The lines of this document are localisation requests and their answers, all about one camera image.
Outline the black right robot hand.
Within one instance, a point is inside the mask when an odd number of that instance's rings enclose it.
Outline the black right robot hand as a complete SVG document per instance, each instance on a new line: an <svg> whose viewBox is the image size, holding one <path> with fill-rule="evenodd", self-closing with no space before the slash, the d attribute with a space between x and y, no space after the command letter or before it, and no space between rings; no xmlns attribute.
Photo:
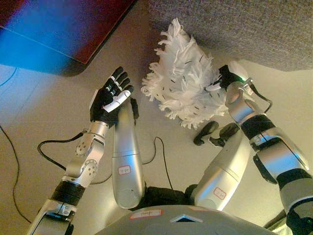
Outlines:
<svg viewBox="0 0 313 235"><path fill-rule="evenodd" d="M247 71L236 61L230 61L227 65L219 68L219 73L218 80L205 87L205 91L227 90L227 87L233 82L245 83L248 80Z"/></svg>

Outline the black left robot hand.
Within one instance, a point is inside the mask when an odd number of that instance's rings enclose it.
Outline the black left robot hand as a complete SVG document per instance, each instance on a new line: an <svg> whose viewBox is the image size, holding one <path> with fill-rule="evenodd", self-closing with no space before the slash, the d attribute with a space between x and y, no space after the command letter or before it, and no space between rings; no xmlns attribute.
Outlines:
<svg viewBox="0 0 313 235"><path fill-rule="evenodd" d="M104 86L95 91L89 109L90 121L103 122L109 128L117 124L120 107L133 91L127 72L118 67Z"/></svg>

